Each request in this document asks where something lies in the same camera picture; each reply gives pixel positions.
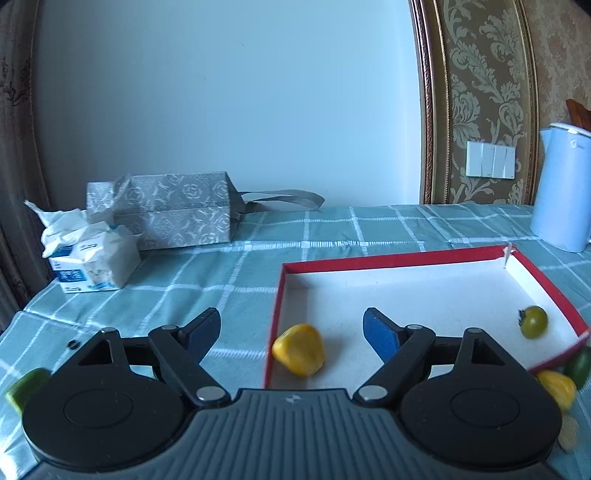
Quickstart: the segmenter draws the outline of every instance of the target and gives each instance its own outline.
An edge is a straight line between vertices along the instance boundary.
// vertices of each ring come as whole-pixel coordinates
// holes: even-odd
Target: brown curtain
[[[49,209],[31,109],[31,51],[38,0],[0,10],[0,330],[47,285],[41,225],[23,201]]]

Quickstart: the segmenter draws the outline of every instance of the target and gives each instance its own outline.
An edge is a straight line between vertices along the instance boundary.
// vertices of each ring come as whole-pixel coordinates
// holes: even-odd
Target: yellow bell pepper
[[[306,323],[288,328],[275,340],[271,352],[275,360],[299,377],[310,377],[324,365],[322,337]]]
[[[542,370],[536,377],[542,387],[556,400],[560,410],[569,411],[577,396],[577,385],[566,375],[552,370]]]

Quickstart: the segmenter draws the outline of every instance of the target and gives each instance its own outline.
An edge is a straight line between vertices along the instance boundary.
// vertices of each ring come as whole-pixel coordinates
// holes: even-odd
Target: white tray
[[[265,388],[347,388],[352,394],[381,365],[362,331],[363,313],[376,307],[400,326],[418,323],[440,336],[461,337],[480,327],[521,365],[535,371],[567,357],[589,335],[579,313],[550,280],[514,248],[467,248],[416,254],[284,264],[275,303]],[[529,340],[518,311],[541,306],[548,329]],[[297,323],[316,327],[326,363],[299,378],[274,362],[275,338]],[[434,374],[450,367],[434,368]]]

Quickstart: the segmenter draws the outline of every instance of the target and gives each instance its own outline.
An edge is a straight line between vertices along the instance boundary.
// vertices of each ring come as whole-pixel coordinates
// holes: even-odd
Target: tablecloth
[[[262,385],[281,264],[338,257],[480,247],[513,242],[591,322],[591,249],[572,254],[529,229],[531,208],[516,205],[336,207],[245,215],[233,242],[146,252],[122,290],[64,294],[54,281],[15,315],[0,337],[0,391],[37,367],[55,371],[68,341],[85,342],[105,326],[122,336],[182,326],[205,308],[222,315],[222,331],[202,365],[231,393]],[[573,414],[582,426],[577,454],[553,453],[566,478],[591,476],[591,388]],[[20,420],[0,400],[0,478],[34,466]]]

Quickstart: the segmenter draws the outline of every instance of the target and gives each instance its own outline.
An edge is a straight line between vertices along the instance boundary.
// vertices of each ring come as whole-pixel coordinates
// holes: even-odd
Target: light blue kettle
[[[531,230],[568,252],[582,252],[591,232],[591,132],[555,123],[540,131],[545,161]]]

